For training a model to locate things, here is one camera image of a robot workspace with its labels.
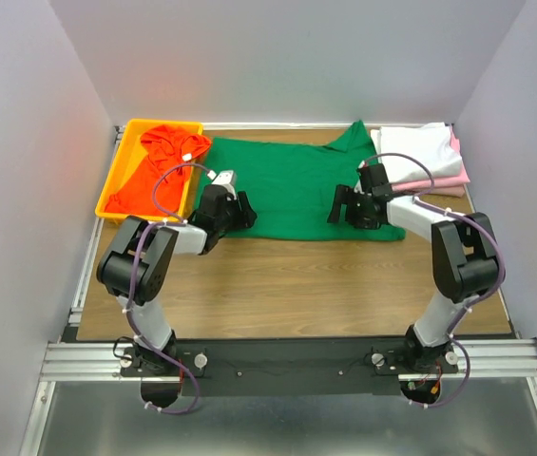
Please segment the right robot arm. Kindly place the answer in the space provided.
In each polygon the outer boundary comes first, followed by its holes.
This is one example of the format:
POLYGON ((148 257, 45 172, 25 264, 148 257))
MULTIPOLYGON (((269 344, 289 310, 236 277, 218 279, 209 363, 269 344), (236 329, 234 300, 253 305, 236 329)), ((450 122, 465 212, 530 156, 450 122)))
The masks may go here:
POLYGON ((445 355, 455 329, 472 308, 498 291, 506 275, 504 260, 487 215, 465 215, 396 192, 381 163, 363 163, 357 175, 356 186, 336 186, 329 223, 343 219, 363 230, 391 225, 431 245, 436 290, 397 353, 408 370, 421 372, 445 355))

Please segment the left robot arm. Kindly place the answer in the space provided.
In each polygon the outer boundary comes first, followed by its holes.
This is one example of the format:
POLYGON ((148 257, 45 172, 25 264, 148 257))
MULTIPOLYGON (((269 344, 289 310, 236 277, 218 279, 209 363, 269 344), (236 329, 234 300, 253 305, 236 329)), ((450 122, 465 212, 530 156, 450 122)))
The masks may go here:
POLYGON ((124 369, 165 375, 181 369, 176 335, 159 301, 174 255, 206 255, 231 232, 250 229, 257 213, 247 194, 230 184, 204 187, 190 220, 150 222, 129 216, 122 223, 97 267, 96 276, 122 306, 133 331, 132 344, 115 352, 124 369))

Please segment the green t shirt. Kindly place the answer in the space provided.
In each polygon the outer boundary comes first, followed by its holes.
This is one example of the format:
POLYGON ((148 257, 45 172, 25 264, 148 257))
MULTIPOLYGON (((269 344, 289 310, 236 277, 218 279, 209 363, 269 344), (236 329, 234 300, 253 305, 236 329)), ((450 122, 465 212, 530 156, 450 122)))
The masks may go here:
POLYGON ((235 188, 247 193, 258 215, 252 228, 231 232, 230 238, 403 240, 405 230, 390 225, 362 230, 345 221, 327 222, 336 187, 355 185, 357 167, 375 154, 365 124, 356 121, 323 145, 217 137, 204 165, 216 172, 233 170, 235 188))

